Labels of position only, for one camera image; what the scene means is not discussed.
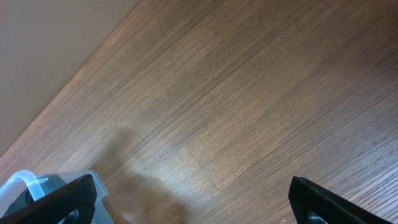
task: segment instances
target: beige wall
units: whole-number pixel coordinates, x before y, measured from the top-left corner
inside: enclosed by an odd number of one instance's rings
[[[0,155],[137,2],[0,1]]]

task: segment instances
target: light blue plastic handle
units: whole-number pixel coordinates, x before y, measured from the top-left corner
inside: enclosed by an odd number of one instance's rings
[[[37,180],[36,176],[29,170],[21,170],[13,174],[7,182],[0,188],[0,195],[4,194],[6,189],[11,187],[11,184],[14,182],[24,181],[26,187],[28,188],[33,200],[38,200],[44,197],[43,189],[40,186],[40,183],[47,181],[48,179],[40,179]]]

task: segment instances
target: wooden floor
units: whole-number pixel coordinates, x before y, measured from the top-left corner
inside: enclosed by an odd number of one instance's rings
[[[397,23],[388,0],[142,0],[0,181],[92,168],[116,223],[294,223],[297,175],[398,223]]]

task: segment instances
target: black plastic part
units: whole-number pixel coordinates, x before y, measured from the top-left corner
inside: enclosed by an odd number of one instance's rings
[[[303,177],[293,177],[289,201],[297,224],[315,223],[313,214],[328,224],[391,224]]]
[[[0,218],[0,224],[90,224],[95,211],[96,190],[91,175],[84,175],[30,205]]]

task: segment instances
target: clear plastic container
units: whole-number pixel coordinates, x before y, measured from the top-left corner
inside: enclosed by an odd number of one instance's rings
[[[13,174],[7,182],[0,188],[0,217],[8,210],[9,206],[20,196],[23,191],[28,189],[34,201],[59,189],[77,178],[90,174],[93,177],[97,198],[95,201],[95,213],[91,223],[113,224],[102,199],[108,194],[97,173],[92,170],[65,172],[49,175],[34,175],[29,170],[21,170]]]

